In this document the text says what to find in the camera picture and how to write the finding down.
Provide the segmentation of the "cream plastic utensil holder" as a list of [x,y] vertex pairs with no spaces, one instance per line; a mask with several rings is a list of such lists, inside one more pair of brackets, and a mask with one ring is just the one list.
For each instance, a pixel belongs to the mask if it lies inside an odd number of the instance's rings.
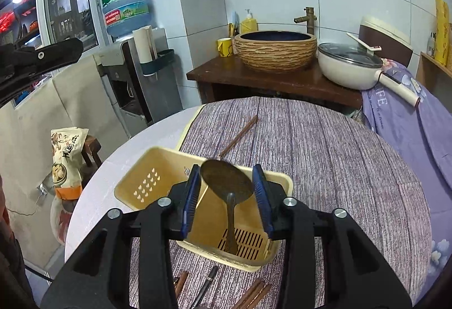
[[[114,189],[114,196],[132,210],[145,209],[161,197],[168,196],[177,183],[188,179],[191,168],[205,158],[169,148],[154,147],[131,167]],[[256,199],[252,196],[235,209],[235,238],[238,254],[225,250],[227,206],[206,183],[196,206],[192,231],[178,245],[223,265],[255,272],[274,260],[281,242],[269,240],[264,232]]]

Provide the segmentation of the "large dark metal spoon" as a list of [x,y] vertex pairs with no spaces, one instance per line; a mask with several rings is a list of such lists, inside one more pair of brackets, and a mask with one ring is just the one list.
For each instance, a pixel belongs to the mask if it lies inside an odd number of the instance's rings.
[[220,160],[206,160],[201,165],[201,176],[215,195],[227,206],[227,239],[225,251],[236,255],[238,243],[235,238],[234,209],[254,193],[251,179],[236,166]]

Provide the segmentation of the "snack bag on stool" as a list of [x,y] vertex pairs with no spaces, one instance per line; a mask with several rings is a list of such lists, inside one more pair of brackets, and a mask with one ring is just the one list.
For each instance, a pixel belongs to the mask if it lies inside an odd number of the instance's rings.
[[72,212],[64,204],[76,202],[83,191],[82,150],[89,130],[71,127],[51,130],[53,164],[51,176],[55,198],[51,204],[50,223],[55,239],[64,245]]

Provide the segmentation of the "brown wooden chopstick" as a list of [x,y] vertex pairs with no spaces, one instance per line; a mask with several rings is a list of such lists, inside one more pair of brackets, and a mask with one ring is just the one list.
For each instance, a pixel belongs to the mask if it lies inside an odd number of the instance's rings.
[[246,290],[238,302],[232,307],[233,309],[246,308],[252,300],[259,294],[260,290],[264,288],[264,282],[261,279],[256,279],[254,283]]
[[255,308],[256,305],[258,305],[259,302],[267,295],[271,288],[272,284],[260,282],[244,302],[243,308],[244,309]]

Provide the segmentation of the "small silver spoon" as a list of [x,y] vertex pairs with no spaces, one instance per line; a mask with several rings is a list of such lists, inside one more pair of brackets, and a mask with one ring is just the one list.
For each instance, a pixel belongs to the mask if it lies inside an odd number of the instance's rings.
[[198,294],[196,295],[195,299],[193,300],[190,309],[195,309],[200,306],[202,303],[205,295],[207,294],[207,291],[209,290],[209,287],[211,286],[212,282],[214,281],[216,274],[218,273],[218,266],[214,265],[211,268],[211,271],[209,271],[209,274],[207,278],[205,279],[203,285],[201,286]]

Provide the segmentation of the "grey water dispenser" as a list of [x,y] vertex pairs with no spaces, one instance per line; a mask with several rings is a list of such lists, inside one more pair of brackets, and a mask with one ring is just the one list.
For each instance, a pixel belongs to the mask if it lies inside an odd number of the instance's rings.
[[179,111],[182,102],[173,70],[175,53],[163,28],[153,29],[157,59],[142,64],[133,36],[124,36],[96,56],[97,70],[128,137]]

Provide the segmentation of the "blue water jug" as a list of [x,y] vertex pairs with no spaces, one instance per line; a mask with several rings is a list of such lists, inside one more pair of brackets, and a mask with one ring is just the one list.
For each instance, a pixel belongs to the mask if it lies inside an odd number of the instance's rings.
[[152,21],[147,0],[101,0],[107,33],[113,39],[149,26]]

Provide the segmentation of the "purple floral cloth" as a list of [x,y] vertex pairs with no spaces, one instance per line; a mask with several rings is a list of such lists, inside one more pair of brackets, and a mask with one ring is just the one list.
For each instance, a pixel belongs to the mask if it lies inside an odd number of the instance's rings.
[[400,154],[426,196],[432,238],[424,296],[451,257],[451,113],[408,68],[391,59],[383,64],[386,74],[420,97],[414,108],[382,85],[362,92],[365,124]]

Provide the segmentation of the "yellow mug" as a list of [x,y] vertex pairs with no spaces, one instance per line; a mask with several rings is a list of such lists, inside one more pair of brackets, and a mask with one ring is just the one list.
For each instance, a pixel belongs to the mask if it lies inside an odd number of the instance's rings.
[[217,51],[220,57],[230,57],[234,55],[233,41],[230,37],[218,39],[216,42]]

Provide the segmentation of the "white pan glass lid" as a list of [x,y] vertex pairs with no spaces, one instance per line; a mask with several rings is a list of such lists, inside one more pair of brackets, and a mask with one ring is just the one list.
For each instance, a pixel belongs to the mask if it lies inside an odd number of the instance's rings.
[[323,75],[338,85],[360,91],[381,84],[416,108],[421,101],[420,96],[384,72],[384,62],[376,55],[382,47],[369,46],[351,33],[347,36],[358,45],[334,42],[318,45],[317,59]]

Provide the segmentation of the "yellow soap dispenser bottle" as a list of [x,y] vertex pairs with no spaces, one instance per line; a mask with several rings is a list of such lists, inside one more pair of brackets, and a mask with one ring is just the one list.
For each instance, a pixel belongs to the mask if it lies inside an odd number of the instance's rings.
[[246,17],[240,23],[240,34],[258,31],[257,20],[253,17],[250,9],[246,9]]

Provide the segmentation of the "white brown rice cooker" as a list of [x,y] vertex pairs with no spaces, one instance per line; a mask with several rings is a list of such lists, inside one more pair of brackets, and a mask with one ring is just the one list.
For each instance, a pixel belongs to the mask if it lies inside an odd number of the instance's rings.
[[392,59],[408,67],[413,54],[410,39],[400,30],[373,16],[363,16],[358,37],[370,46],[381,46],[381,58]]

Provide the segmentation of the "yellow box on shelf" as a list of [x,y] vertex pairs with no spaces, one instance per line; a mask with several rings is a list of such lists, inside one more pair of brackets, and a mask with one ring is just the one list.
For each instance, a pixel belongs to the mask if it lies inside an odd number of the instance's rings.
[[435,0],[437,29],[434,49],[434,59],[442,66],[447,65],[450,33],[450,11],[443,0]]

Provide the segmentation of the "woven pattern basin sink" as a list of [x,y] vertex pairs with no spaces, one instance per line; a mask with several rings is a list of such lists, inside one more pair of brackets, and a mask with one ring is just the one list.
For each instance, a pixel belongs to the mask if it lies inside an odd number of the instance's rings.
[[243,64],[261,72],[291,72],[308,66],[317,51],[317,38],[292,31],[256,31],[234,38]]

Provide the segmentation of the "brass faucet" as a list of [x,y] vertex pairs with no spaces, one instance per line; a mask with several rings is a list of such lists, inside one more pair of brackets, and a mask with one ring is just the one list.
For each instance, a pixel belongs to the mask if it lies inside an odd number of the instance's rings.
[[294,23],[306,23],[307,24],[307,33],[310,35],[314,35],[315,32],[315,21],[317,20],[317,17],[314,13],[313,7],[306,7],[305,9],[306,14],[301,17],[294,18]]

